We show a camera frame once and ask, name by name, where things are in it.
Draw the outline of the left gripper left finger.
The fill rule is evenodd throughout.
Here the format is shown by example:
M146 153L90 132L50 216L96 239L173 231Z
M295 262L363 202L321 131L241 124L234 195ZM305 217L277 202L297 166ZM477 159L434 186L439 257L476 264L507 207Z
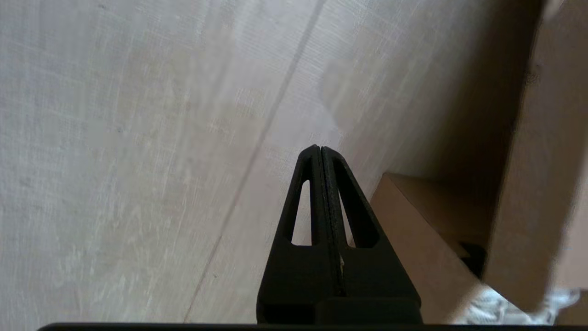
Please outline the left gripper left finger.
M292 238L304 183L309 184L311 245ZM316 307L339 294L321 147L298 156L256 302L258 323L314 323Z

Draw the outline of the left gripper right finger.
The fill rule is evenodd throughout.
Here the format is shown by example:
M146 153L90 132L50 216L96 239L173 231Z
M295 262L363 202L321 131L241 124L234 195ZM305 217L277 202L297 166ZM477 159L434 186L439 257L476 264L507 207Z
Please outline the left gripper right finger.
M345 158L323 147L335 271L346 297L419 300Z

